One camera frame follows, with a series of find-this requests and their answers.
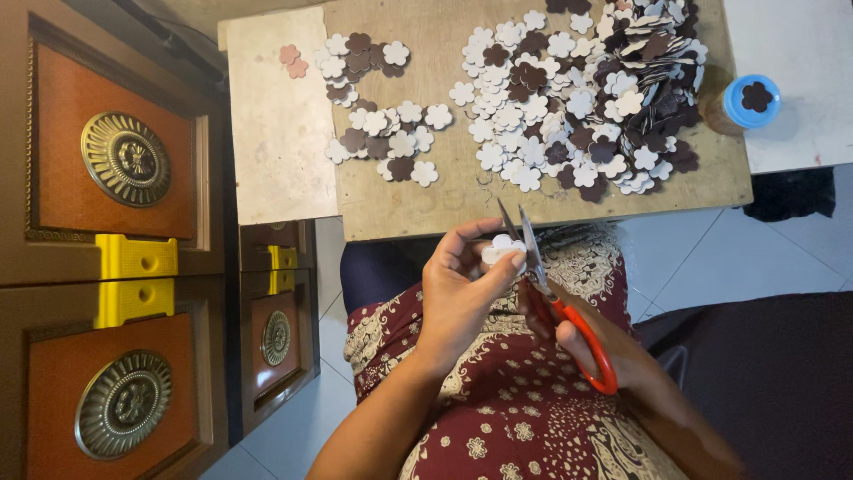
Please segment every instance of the hand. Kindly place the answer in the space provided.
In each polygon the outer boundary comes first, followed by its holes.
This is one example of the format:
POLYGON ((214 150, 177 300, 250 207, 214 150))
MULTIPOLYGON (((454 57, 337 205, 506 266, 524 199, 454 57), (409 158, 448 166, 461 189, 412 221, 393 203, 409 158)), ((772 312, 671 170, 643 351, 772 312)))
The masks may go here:
MULTIPOLYGON (((595 332, 601 346, 610 358, 613 370, 616 371, 616 379, 620 389, 639 388, 648 384, 662 372, 658 362, 636 340, 606 319, 583 298, 570 294, 562 286, 551 280, 548 281, 548 287, 567 307, 570 305, 574 307, 589 324, 589 328, 595 332)), ((565 348, 589 375, 594 378, 601 378, 601 371, 595 363, 595 358, 575 325, 567 320, 560 323, 555 331, 553 324, 536 316, 536 312, 533 311, 527 300, 528 295, 540 294, 536 290, 528 291, 527 282, 521 282, 519 284, 519 312, 524 314, 528 328, 544 340, 556 337, 560 346, 565 348)), ((551 310, 554 317, 558 318, 553 308, 551 310)))
POLYGON ((513 283, 527 255, 505 255, 476 281, 467 275, 489 242, 474 242, 503 225, 499 218, 473 220, 448 231, 423 271, 424 321, 415 352, 428 356, 446 376, 483 328, 489 307, 513 283))

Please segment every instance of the pink flower cutout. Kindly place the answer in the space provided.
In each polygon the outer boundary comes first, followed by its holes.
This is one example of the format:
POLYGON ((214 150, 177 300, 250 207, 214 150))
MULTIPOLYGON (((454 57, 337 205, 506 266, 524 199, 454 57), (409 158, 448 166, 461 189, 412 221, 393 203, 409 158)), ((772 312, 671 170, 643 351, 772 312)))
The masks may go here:
POLYGON ((308 62, 297 58, 293 61, 293 64, 287 65, 287 73, 290 74, 291 79, 301 79, 305 76, 305 69, 307 68, 308 62))
POLYGON ((281 51, 278 54, 278 61, 287 65, 293 65, 300 55, 302 54, 299 53, 299 50, 296 50, 296 45, 290 44, 286 47, 281 47, 281 51))

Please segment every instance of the scissors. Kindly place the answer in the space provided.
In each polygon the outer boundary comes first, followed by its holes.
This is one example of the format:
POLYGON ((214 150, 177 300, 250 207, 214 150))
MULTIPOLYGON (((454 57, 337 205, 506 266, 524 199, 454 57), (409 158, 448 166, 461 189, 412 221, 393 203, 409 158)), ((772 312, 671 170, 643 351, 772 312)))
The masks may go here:
POLYGON ((610 363, 610 357, 607 356, 607 352, 604 351, 598 337, 592 329, 589 328, 589 324, 587 324, 586 320, 577 313, 577 310, 575 310, 571 305, 565 305, 563 301, 560 300, 560 298, 548 287, 548 276, 545 274, 545 269, 542 265, 542 256, 539 253, 539 247, 536 245, 536 238, 533 236, 533 228, 531 227, 530 220, 525 214, 525 210, 521 205, 519 205, 519 213, 521 214, 521 230, 524 232, 524 239, 522 239, 519 237, 518 231, 515 230, 515 225, 513 225, 512 220, 509 219, 507 210, 503 207, 503 203, 501 203, 500 198, 497 199, 497 204, 501 208, 503 224, 507 228, 509 237, 512 238, 513 241, 523 241, 527 247, 527 267, 524 271, 522 281, 532 285, 533 288, 541 294, 538 295, 536 292, 533 292, 532 289, 527 290, 529 292, 528 299, 533 306, 537 317, 544 321, 550 321, 555 326, 565 320, 572 322, 572 324, 581 332, 581 336, 586 340, 587 345, 589 345, 593 358, 595 358, 595 363, 598 364, 598 369, 601 371, 601 379, 593 378, 579 363, 577 366, 581 369, 581 372, 587 380, 589 380, 589 382, 592 383, 598 391, 606 395, 615 394, 618 389, 616 371, 613 370, 613 365, 610 363), (548 305, 545 304, 545 301, 549 302, 551 307, 554 308, 554 311, 558 316, 557 319, 554 318, 554 315, 548 309, 548 305))

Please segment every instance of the yellow plastic bracket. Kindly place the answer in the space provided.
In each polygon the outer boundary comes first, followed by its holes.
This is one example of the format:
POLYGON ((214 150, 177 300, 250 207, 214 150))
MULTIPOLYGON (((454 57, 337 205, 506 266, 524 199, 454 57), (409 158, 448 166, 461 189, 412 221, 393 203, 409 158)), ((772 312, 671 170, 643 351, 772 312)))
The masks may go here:
POLYGON ((95 235, 101 247, 101 279, 173 277, 177 275, 177 240, 146 242, 124 235, 95 235))
POLYGON ((95 328, 121 326, 129 319, 175 314, 175 279, 101 282, 95 328))
POLYGON ((288 249, 278 245, 269 245, 267 249, 272 257, 270 270, 290 270, 297 267, 296 248, 288 249))
POLYGON ((270 272, 270 291, 267 295, 278 295, 287 290, 293 290, 293 271, 273 270, 270 272))

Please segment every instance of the floor tile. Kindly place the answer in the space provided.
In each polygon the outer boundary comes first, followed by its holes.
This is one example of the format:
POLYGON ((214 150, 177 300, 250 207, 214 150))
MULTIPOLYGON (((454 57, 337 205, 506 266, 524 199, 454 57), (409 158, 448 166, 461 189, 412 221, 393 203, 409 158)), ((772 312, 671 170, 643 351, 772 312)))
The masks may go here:
POLYGON ((322 373, 240 443, 273 475, 305 478, 323 443, 356 407, 352 385, 321 360, 322 373))
POLYGON ((679 308, 838 291, 844 278, 741 210, 727 208, 654 303, 679 308))
POLYGON ((653 299, 711 228, 722 210, 698 210, 626 220, 620 246, 628 286, 653 299))
POLYGON ((352 383, 352 367, 344 360, 346 341, 346 310, 344 296, 338 295, 332 306, 320 319, 320 357, 341 377, 352 383))
POLYGON ((340 256, 344 253, 344 224, 335 217, 316 220, 317 306, 320 314, 340 293, 340 256))
POLYGON ((647 299, 642 293, 628 288, 628 314, 631 316, 631 323, 635 324, 642 318, 643 312, 646 311, 652 301, 647 299))
POLYGON ((835 213, 768 223, 843 277, 853 275, 853 164, 835 167, 835 213))
POLYGON ((276 480, 263 465, 259 464, 240 445, 231 448, 223 458, 207 469, 200 480, 276 480))
POLYGON ((653 303, 648 306, 646 312, 642 315, 642 318, 640 318, 640 321, 645 322, 646 320, 651 320, 662 313, 666 313, 664 312, 664 309, 653 303))

